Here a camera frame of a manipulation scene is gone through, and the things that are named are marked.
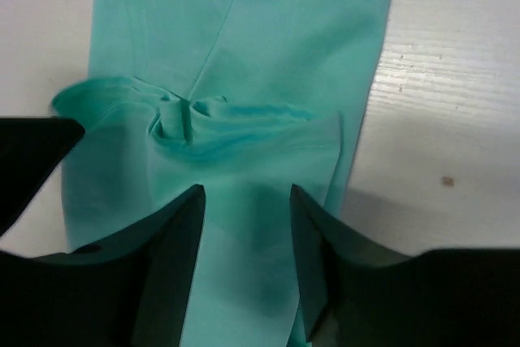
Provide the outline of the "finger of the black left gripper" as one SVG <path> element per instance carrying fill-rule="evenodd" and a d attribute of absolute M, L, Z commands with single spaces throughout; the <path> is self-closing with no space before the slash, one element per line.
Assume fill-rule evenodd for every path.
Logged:
<path fill-rule="evenodd" d="M 84 134 L 74 119 L 1 118 L 1 233 L 23 214 Z"/>

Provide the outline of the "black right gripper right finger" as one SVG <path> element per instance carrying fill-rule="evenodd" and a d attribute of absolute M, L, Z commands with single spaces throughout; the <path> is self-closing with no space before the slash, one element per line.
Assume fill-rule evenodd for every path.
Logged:
<path fill-rule="evenodd" d="M 305 339 L 314 346 L 516 346 L 519 251 L 380 245 L 290 194 Z"/>

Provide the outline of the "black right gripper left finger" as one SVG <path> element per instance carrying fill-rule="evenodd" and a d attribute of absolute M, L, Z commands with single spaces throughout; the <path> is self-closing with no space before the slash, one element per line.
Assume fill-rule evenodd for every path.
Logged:
<path fill-rule="evenodd" d="M 179 345 L 205 205 L 196 184 L 72 253 L 2 253 L 2 345 Z"/>

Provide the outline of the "teal t shirt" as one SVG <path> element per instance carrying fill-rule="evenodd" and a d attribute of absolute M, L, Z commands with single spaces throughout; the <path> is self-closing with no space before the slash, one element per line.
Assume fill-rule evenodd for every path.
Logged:
<path fill-rule="evenodd" d="M 206 213 L 180 343 L 302 346 L 289 194 L 340 212 L 391 0 L 93 0 L 86 131 L 62 166 L 75 249 L 194 184 Z"/>

